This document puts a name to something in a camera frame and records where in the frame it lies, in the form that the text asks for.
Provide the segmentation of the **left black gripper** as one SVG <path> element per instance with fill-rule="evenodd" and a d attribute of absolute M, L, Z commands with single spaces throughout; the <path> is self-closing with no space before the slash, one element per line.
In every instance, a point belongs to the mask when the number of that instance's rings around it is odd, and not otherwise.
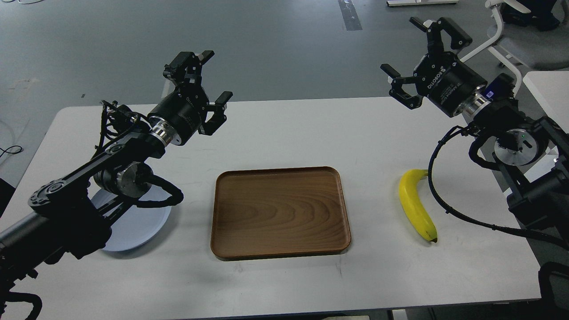
<path fill-rule="evenodd" d="M 148 114 L 150 134 L 164 146 L 183 146 L 195 133 L 211 136 L 226 122 L 233 92 L 224 91 L 210 104 L 202 85 L 203 66 L 214 55 L 212 50 L 180 52 L 164 66 L 166 97 Z"/>

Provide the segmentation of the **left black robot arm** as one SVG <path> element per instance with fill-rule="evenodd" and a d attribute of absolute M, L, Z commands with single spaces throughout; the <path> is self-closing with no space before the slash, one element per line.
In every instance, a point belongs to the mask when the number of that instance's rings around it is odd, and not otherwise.
<path fill-rule="evenodd" d="M 202 86 L 212 50 L 180 52 L 163 77 L 174 85 L 143 115 L 116 101 L 102 100 L 100 139 L 91 159 L 63 178 L 32 193 L 32 212 L 1 233 L 1 312 L 9 302 L 26 302 L 36 320 L 43 306 L 31 293 L 12 291 L 16 281 L 36 278 L 41 263 L 55 264 L 69 252 L 77 259 L 105 247 L 111 227 L 132 207 L 164 208 L 182 202 L 183 192 L 157 176 L 146 160 L 159 159 L 169 144 L 182 146 L 195 133 L 211 136 L 226 121 L 232 92 L 211 103 Z"/>

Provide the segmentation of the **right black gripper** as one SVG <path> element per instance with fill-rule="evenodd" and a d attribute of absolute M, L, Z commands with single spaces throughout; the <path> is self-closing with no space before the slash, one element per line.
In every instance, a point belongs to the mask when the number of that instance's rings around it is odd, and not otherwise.
<path fill-rule="evenodd" d="M 414 75 L 403 77 L 389 64 L 380 65 L 391 79 L 390 97 L 405 107 L 419 108 L 427 97 L 445 115 L 455 117 L 468 99 L 481 92 L 488 81 L 461 62 L 457 53 L 472 44 L 472 38 L 451 18 L 436 21 L 410 17 L 409 22 L 427 36 L 427 53 L 414 69 Z M 450 50 L 445 49 L 442 34 L 450 37 Z M 414 85 L 416 95 L 404 90 Z"/>

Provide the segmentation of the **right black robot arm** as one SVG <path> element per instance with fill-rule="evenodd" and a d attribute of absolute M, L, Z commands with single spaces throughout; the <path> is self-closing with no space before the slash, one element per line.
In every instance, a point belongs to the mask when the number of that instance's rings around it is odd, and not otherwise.
<path fill-rule="evenodd" d="M 429 159 L 429 190 L 439 205 L 463 221 L 494 231 L 547 242 L 568 249 L 568 134 L 551 118 L 527 117 L 514 98 L 513 78 L 502 73 L 488 83 L 455 54 L 472 38 L 451 18 L 436 21 L 411 17 L 427 36 L 427 53 L 412 76 L 403 77 L 389 64 L 381 69 L 391 79 L 389 95 L 413 110 L 427 98 L 448 117 L 462 113 L 471 121 L 452 127 Z M 446 203 L 433 184 L 433 165 L 454 136 L 473 136 L 468 156 L 478 166 L 500 172 L 510 195 L 509 211 L 522 229 L 484 223 Z"/>

